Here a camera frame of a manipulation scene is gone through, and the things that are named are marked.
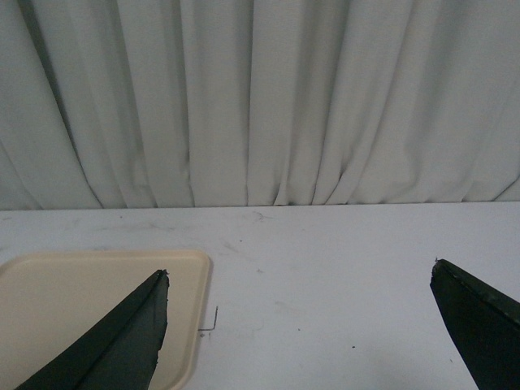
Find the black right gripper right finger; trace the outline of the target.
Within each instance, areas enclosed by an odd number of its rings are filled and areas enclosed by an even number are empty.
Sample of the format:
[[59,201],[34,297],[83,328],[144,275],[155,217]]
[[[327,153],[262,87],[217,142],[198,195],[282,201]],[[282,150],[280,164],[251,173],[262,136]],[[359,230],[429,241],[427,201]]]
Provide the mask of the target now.
[[479,389],[519,388],[519,302],[440,259],[431,291],[444,325]]

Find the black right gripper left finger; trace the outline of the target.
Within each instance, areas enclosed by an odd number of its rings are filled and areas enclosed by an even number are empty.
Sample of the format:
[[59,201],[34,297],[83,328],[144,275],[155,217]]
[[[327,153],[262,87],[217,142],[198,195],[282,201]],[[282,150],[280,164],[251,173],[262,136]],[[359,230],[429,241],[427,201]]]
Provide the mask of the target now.
[[147,389],[167,329],[167,271],[155,271],[19,389]]

